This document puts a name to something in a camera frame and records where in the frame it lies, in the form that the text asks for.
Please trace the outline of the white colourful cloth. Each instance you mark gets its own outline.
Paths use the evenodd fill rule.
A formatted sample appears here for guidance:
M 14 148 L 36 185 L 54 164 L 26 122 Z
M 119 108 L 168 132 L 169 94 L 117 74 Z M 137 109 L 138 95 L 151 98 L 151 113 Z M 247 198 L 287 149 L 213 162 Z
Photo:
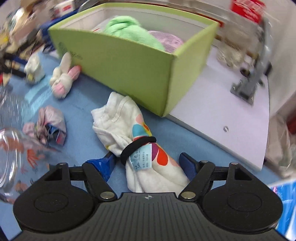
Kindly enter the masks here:
M 179 195 L 189 184 L 179 164 L 157 144 L 142 112 L 129 96 L 112 92 L 106 105 L 91 114 L 92 128 L 100 142 L 125 166 L 131 192 Z

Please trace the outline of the clear glass cup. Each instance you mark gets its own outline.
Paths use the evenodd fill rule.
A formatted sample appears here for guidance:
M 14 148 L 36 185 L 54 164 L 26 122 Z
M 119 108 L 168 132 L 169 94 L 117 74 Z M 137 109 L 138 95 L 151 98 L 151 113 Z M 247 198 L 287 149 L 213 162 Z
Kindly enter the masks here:
M 46 150 L 22 132 L 31 120 L 28 102 L 1 89 L 1 201 L 14 203 L 49 169 Z

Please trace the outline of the green terry cloth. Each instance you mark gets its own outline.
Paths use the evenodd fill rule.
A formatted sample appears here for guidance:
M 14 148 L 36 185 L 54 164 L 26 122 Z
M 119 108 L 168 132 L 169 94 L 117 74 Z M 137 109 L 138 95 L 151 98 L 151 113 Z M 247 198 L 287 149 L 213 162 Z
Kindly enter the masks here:
M 114 37 L 123 38 L 149 47 L 165 51 L 164 46 L 148 30 L 144 29 L 138 20 L 131 16 L 116 16 L 112 18 L 103 32 Z

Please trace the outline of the pink patterned crumpled cloth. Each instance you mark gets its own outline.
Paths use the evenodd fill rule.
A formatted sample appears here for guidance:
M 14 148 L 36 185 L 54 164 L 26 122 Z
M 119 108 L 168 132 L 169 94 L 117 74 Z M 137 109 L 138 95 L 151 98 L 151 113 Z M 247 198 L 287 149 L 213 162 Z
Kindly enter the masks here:
M 42 144 L 54 141 L 57 145 L 64 145 L 67 129 L 62 111 L 48 105 L 39 108 L 37 122 L 23 125 L 23 133 L 39 140 Z

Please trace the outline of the white pink plush bunny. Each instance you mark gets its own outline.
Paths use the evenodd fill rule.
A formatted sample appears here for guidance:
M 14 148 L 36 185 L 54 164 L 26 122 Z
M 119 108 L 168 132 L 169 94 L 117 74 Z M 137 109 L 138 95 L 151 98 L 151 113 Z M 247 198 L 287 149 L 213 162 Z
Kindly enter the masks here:
M 63 99 L 69 93 L 73 82 L 79 77 L 81 66 L 71 66 L 72 57 L 66 52 L 60 62 L 60 65 L 53 70 L 53 75 L 49 81 L 53 96 L 57 99 Z

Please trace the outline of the blue tissue pack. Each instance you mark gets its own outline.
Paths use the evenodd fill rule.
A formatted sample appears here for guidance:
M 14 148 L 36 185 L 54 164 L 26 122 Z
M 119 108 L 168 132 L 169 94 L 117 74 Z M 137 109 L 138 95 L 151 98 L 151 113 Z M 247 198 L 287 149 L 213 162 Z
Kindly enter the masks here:
M 269 185 L 282 201 L 283 213 L 276 230 L 288 240 L 295 240 L 295 179 L 288 179 Z

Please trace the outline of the white small plush toy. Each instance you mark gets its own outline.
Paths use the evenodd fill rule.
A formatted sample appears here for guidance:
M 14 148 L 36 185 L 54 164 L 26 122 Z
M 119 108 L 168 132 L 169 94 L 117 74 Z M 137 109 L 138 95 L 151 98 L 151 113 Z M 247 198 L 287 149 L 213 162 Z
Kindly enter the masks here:
M 28 59 L 24 73 L 26 74 L 26 81 L 29 84 L 37 84 L 44 78 L 45 73 L 37 53 L 32 54 Z

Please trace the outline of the purple cloth in box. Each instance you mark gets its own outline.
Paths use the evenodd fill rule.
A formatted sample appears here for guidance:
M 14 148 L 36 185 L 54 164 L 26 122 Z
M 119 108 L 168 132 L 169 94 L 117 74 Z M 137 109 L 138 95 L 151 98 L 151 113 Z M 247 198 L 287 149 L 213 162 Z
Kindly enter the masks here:
M 165 48 L 168 53 L 175 52 L 184 43 L 179 37 L 160 31 L 149 31 Z

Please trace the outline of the cola plastic bottle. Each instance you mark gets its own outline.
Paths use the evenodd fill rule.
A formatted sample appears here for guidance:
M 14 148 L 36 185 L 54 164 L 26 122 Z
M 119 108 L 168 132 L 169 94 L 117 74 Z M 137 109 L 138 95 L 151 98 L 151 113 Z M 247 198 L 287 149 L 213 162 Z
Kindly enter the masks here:
M 221 63 L 233 69 L 241 66 L 265 10 L 263 1 L 231 1 L 217 55 Z

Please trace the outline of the grey metal bracket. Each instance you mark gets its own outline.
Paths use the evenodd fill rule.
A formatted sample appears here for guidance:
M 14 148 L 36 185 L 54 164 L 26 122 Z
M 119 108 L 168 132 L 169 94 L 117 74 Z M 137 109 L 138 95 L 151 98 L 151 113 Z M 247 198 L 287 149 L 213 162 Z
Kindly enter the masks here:
M 263 17 L 259 26 L 261 31 L 257 35 L 261 45 L 254 66 L 237 84 L 232 84 L 230 89 L 232 94 L 250 105 L 253 105 L 254 103 L 257 84 L 264 73 L 266 73 L 273 53 L 273 37 L 271 35 L 272 26 L 269 19 Z

